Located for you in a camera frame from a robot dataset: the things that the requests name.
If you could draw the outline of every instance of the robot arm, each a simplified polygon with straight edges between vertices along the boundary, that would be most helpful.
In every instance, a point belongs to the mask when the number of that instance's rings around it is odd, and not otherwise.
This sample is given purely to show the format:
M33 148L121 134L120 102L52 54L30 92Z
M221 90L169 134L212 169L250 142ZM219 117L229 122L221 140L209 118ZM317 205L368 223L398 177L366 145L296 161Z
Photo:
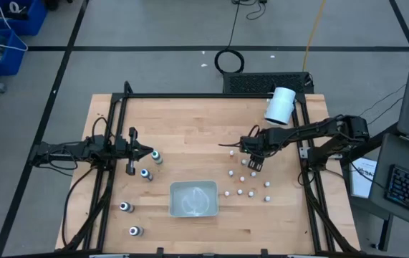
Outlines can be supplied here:
M260 171L265 158L272 157L290 143L324 136L332 138L320 147L307 150L304 154L306 157L302 156L307 158L309 167L323 170L330 156L349 146L364 143L370 138L365 119L338 115L297 128L269 128L260 130L255 136L241 136L239 151L251 154L248 167Z
M153 148L137 141L138 132L133 127L130 128L129 136L130 142L117 136L113 144L110 141L105 143L103 135L86 137L80 142L56 145L41 142L32 147L29 162L33 166L40 166L53 161L87 161L92 166L109 166L110 161L127 158L129 162L126 165L126 173L134 175L134 161L139 161L153 152Z

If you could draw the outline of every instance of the wooden table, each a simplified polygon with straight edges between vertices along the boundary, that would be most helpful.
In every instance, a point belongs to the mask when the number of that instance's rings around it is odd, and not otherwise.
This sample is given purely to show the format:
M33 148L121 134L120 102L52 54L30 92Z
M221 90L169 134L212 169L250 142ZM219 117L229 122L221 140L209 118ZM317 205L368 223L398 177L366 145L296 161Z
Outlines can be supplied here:
M111 95L93 95L83 137L91 135L94 121L107 116ZM241 165L249 155L218 143L235 143L255 124L269 127L264 120L266 99L129 99L123 135L134 126L143 145L158 150L164 162L156 165L151 157L135 163L137 172L146 168L153 173L148 182L125 173L127 161L118 161L110 204L110 215L103 252L154 253L164 247L165 253L259 254L266 248L270 254L312 254L304 189L297 183L300 172L297 145L290 144L264 162L255 178ZM307 95L311 123L328 117L323 95ZM299 105L299 119L302 121ZM98 123L96 134L102 134L104 123ZM326 138L316 139L321 145ZM341 173L338 161L329 161L328 169ZM88 166L82 164L74 172L74 183ZM234 171L229 177L228 171ZM87 218L96 173L91 173L74 190L67 213L67 238L70 239ZM239 177L245 176L244 183ZM218 216L173 218L169 215L169 187L176 181L212 180L218 185ZM264 188L263 183L271 186ZM337 175L322 172L329 217L342 235L360 249L344 181ZM255 197L238 196L243 189ZM269 195L271 201L263 202ZM135 205L135 212L119 209L120 202ZM326 249L323 226L318 216L322 249ZM130 236L131 226L141 226L142 237ZM93 243L99 222L95 223ZM57 247L61 247L58 238Z

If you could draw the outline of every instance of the white paper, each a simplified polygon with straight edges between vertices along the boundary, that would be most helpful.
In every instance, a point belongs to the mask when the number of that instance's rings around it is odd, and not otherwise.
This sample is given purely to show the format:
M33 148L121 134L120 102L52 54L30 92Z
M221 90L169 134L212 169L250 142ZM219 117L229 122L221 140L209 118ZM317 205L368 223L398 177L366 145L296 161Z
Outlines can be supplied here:
M376 161L371 161L366 158L359 158L353 162L354 166L358 168L367 178L373 180L376 171ZM368 198L370 195L371 181L360 175L353 166L350 165L351 170L351 195Z

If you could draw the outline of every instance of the blue bin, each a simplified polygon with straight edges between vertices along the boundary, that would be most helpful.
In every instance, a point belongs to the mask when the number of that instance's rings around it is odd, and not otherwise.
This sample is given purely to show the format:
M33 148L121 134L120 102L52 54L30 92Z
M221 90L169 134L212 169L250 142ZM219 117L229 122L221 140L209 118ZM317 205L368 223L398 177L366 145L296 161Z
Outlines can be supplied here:
M0 35L8 39L8 46L17 47L20 49L25 48L19 38L10 29L0 29ZM23 51L16 49L6 48L4 55L0 60L0 76L2 75L15 75L18 73L19 66L23 60Z
M29 19L26 21L7 19L11 29L15 31L17 35L37 35L40 27L44 23L47 16L47 9L42 3L42 0L14 0L20 6L28 6ZM11 0L0 0L0 6L5 6L11 2ZM8 29L4 20L0 18L0 29Z

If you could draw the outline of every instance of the concrete floor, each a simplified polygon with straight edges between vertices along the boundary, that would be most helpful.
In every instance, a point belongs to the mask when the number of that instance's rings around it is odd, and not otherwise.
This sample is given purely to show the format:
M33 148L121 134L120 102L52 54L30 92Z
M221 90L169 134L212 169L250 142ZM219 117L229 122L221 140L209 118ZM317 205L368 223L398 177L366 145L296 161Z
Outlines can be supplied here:
M61 2L50 12L29 46L65 50L83 0ZM409 1L397 0L409 28ZM244 18L255 6L242 6L233 45L304 46L320 1L271 0L265 15ZM229 0L90 0L75 46L206 46L228 43L236 7ZM389 1L329 0L314 46L409 47ZM80 139L90 98L95 93L122 91L129 80L135 92L221 92L223 81L213 66L216 52L136 51L72 52L62 78L43 140ZM296 72L304 53L247 51L245 72ZM0 228L26 162L29 148L57 76L64 52L30 51L18 75L0 77L8 91L0 95ZM222 56L222 67L235 69L238 60ZM307 70L317 93L325 94L330 115L359 114L405 84L409 48L396 52L310 52ZM389 97L365 113L372 120L403 95ZM370 126L374 135L398 119L400 105ZM377 158L377 152L370 157ZM34 169L11 230L4 255L50 252L54 249L70 179ZM389 251L370 248L380 235L382 220L353 209L362 249L374 254L409 257L409 224L396 219Z

